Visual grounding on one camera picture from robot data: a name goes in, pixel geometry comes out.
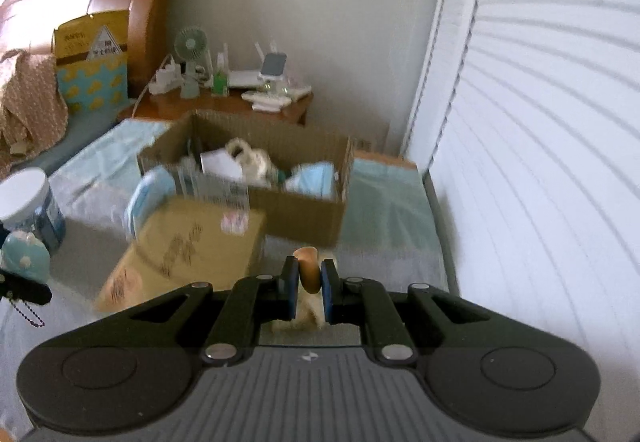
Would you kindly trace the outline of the blue round plush doll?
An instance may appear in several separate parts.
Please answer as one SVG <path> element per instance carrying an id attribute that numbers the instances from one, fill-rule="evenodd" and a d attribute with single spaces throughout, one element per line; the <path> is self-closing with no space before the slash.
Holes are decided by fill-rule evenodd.
<path id="1" fill-rule="evenodd" d="M 33 233 L 10 232 L 1 246 L 1 269 L 10 274 L 47 284 L 50 278 L 50 253 Z"/>

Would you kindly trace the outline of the beige knotted cloth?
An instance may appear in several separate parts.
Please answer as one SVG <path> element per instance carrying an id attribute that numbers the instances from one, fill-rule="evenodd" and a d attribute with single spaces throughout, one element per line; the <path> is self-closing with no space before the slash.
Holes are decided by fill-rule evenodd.
<path id="1" fill-rule="evenodd" d="M 279 332 L 318 332 L 326 327 L 321 295 L 321 262 L 336 262 L 331 251 L 300 247 L 293 252 L 298 262 L 298 294 L 292 321 L 274 321 L 270 329 Z"/>

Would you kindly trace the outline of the blue face mask stack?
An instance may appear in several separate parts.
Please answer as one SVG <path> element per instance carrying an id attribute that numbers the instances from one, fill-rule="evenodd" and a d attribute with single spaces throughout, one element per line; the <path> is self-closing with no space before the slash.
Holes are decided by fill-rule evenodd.
<path id="1" fill-rule="evenodd" d="M 283 187 L 289 193 L 314 199 L 332 200 L 336 197 L 336 172 L 329 161 L 304 163 L 292 168 Z"/>

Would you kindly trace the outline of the beige drawstring pouch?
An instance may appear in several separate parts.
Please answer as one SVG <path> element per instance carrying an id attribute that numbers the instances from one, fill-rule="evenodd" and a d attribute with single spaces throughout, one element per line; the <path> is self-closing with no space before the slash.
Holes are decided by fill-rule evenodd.
<path id="1" fill-rule="evenodd" d="M 231 139 L 224 149 L 239 163 L 247 184 L 272 186 L 279 182 L 279 170 L 266 150 L 250 146 L 244 139 Z"/>

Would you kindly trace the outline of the white cloth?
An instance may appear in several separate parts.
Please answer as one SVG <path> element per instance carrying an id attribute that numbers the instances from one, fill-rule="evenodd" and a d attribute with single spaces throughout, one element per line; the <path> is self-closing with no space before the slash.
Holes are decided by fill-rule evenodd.
<path id="1" fill-rule="evenodd" d="M 224 148 L 206 151 L 201 154 L 200 160 L 202 172 L 205 174 L 232 181 L 244 179 L 241 165 Z"/>

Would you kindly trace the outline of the green grey plaid blanket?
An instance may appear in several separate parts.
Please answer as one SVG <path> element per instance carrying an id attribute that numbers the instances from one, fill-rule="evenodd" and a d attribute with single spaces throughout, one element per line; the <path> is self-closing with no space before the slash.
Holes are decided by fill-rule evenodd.
<path id="1" fill-rule="evenodd" d="M 50 176 L 66 236 L 51 259 L 51 302 L 36 328 L 18 304 L 1 303 L 1 427 L 14 438 L 32 428 L 15 387 L 17 367 L 41 342 L 98 318 L 93 301 L 128 247 L 124 212 L 140 172 L 137 155 L 166 124 L 116 125 Z M 362 275 L 403 291 L 414 281 L 447 288 L 442 251 L 421 175 L 356 159 L 340 239 L 332 250 L 344 276 Z"/>

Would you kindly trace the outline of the white lidded clear jar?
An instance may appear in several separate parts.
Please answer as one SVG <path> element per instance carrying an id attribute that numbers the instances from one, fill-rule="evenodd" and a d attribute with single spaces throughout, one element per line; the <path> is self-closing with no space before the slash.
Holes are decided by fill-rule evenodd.
<path id="1" fill-rule="evenodd" d="M 43 169 L 27 168 L 8 176 L 0 185 L 0 203 L 5 229 L 33 233 L 50 253 L 60 249 L 66 223 Z"/>

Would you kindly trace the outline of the brown dotted fabric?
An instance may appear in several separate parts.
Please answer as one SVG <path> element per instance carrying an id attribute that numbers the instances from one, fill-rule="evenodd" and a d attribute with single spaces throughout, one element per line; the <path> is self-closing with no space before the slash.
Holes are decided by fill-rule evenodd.
<path id="1" fill-rule="evenodd" d="M 1 54 L 1 178 L 66 134 L 68 108 L 56 84 L 55 57 L 8 50 Z"/>

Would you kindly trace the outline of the white remote control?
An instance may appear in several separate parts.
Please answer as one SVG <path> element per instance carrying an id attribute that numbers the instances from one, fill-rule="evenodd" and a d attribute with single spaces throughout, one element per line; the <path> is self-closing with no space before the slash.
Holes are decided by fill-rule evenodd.
<path id="1" fill-rule="evenodd" d="M 258 92 L 258 90 L 248 90 L 241 94 L 241 98 L 258 113 L 280 113 L 293 102 L 288 96 Z"/>

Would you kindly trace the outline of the wooden nightstand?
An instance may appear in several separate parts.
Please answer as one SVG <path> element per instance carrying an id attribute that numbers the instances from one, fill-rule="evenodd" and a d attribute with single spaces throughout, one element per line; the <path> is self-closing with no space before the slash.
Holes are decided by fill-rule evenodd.
<path id="1" fill-rule="evenodd" d="M 129 118 L 174 121 L 194 110 L 214 110 L 218 111 L 218 113 L 263 117 L 269 120 L 305 125 L 309 107 L 314 100 L 314 94 L 309 93 L 297 102 L 292 102 L 291 105 L 282 109 L 280 113 L 261 113 L 260 111 L 254 111 L 252 105 L 244 100 L 241 94 L 242 90 L 230 90 L 228 96 L 214 96 L 207 88 L 201 88 L 200 96 L 190 99 L 182 98 L 178 88 L 166 94 L 145 94 L 137 110 L 134 110 L 134 107 L 122 110 L 117 115 L 116 121 L 122 122 Z"/>

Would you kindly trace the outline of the white wifi router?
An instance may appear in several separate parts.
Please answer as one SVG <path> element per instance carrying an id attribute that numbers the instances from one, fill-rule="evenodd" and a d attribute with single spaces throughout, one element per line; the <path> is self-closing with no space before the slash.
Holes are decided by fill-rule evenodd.
<path id="1" fill-rule="evenodd" d="M 229 45 L 227 43 L 222 44 L 222 51 L 218 56 L 222 60 L 219 70 L 226 77 L 229 88 L 247 88 L 247 90 L 250 90 L 271 81 L 277 82 L 284 79 L 284 72 L 281 72 L 280 76 L 268 76 L 268 74 L 260 72 L 259 69 L 232 70 L 229 61 Z"/>

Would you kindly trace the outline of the small white smart display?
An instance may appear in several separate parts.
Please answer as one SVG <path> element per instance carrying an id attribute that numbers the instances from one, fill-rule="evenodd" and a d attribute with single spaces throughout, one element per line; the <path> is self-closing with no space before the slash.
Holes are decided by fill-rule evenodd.
<path id="1" fill-rule="evenodd" d="M 268 53 L 262 60 L 259 70 L 259 79 L 262 80 L 265 90 L 272 92 L 278 87 L 278 83 L 285 79 L 285 68 L 288 56 L 285 53 Z"/>

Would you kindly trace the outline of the white power strip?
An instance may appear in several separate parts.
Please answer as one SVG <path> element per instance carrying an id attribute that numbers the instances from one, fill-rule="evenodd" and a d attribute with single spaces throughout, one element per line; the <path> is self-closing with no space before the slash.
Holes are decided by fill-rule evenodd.
<path id="1" fill-rule="evenodd" d="M 149 83 L 148 90 L 153 96 L 177 90 L 183 84 L 181 64 L 168 54 Z"/>

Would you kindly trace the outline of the yellow blue paper bag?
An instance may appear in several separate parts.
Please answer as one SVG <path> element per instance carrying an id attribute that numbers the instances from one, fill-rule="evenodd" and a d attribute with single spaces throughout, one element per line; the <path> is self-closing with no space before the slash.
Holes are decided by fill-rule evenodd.
<path id="1" fill-rule="evenodd" d="M 128 100 L 129 12 L 96 12 L 53 32 L 58 91 L 72 116 Z"/>

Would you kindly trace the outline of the green desk fan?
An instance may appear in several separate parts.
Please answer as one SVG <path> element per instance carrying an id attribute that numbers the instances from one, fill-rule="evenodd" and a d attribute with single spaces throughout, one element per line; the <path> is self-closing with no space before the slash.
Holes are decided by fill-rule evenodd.
<path id="1" fill-rule="evenodd" d="M 200 77 L 196 68 L 208 51 L 207 35 L 198 26 L 184 27 L 177 33 L 174 47 L 180 62 L 184 64 L 180 96 L 183 99 L 197 98 L 200 95 Z"/>

